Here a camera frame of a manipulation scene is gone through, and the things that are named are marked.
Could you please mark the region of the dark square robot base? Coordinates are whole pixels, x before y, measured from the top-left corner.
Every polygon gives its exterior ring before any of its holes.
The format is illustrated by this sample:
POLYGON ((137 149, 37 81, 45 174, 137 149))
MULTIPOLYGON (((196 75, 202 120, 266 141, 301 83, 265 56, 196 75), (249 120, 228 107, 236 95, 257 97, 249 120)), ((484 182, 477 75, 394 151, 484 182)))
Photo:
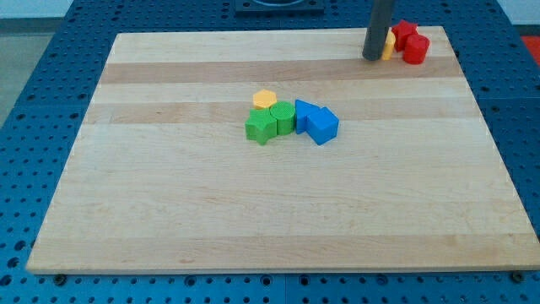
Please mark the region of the dark square robot base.
POLYGON ((325 0, 233 0, 235 14, 322 13, 325 0))

